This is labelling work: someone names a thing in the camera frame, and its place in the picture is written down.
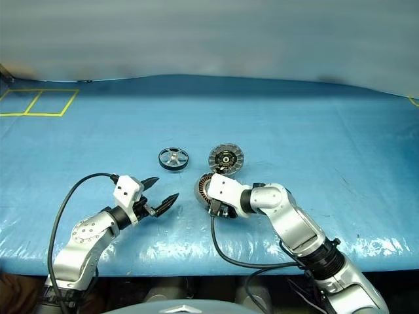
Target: electric motor part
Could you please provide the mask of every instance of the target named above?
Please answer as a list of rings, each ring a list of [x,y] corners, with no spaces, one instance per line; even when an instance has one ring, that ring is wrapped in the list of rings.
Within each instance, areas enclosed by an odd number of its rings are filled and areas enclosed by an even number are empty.
[[[180,148],[165,148],[158,154],[158,163],[164,169],[179,171],[187,166],[189,162],[188,154]]]
[[[232,175],[239,171],[244,163],[244,154],[235,144],[221,144],[214,147],[208,158],[212,171],[222,175]]]
[[[206,173],[200,177],[194,187],[194,194],[201,205],[210,206],[211,199],[207,195],[208,186],[210,185],[213,173]]]

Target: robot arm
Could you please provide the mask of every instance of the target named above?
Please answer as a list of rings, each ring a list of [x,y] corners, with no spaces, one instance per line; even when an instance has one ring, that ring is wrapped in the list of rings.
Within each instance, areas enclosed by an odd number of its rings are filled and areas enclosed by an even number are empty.
[[[208,187],[213,215],[249,217],[266,215],[285,248],[314,277],[330,313],[389,313],[380,293],[349,258],[337,249],[338,239],[324,231],[297,206],[291,193],[279,184],[241,185],[214,174]]]
[[[71,231],[70,240],[55,258],[53,269],[62,298],[72,312],[77,309],[77,300],[88,290],[102,252],[119,232],[131,224],[137,225],[147,216],[159,217],[177,199],[179,194],[174,194],[157,208],[147,205],[142,193],[157,180],[152,177],[139,182],[127,175],[120,176],[113,192],[116,206],[106,207],[93,217],[81,220]],[[58,303],[48,276],[43,304],[36,313],[61,313]]]

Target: yellow square outline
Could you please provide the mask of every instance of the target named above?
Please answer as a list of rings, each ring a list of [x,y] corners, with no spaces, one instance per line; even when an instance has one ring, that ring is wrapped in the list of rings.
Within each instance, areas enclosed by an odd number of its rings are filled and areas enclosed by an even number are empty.
[[[76,98],[79,90],[76,89],[54,89],[54,88],[28,88],[28,89],[8,89],[1,97],[0,101],[6,97],[7,94],[10,92],[38,92],[38,94],[32,99],[31,103],[26,107],[25,111],[22,113],[0,113],[0,116],[63,116],[64,113],[67,111],[68,107],[72,104],[74,99]],[[39,97],[42,95],[43,92],[74,92],[74,94],[70,97],[69,101],[65,104],[63,110],[60,113],[31,113],[30,110],[34,106],[34,104],[38,101]]]

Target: white wall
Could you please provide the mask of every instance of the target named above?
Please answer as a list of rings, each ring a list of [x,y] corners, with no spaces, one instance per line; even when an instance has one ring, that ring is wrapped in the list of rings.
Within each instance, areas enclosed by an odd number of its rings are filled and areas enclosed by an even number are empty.
[[[331,80],[419,97],[417,0],[1,0],[17,77]]]

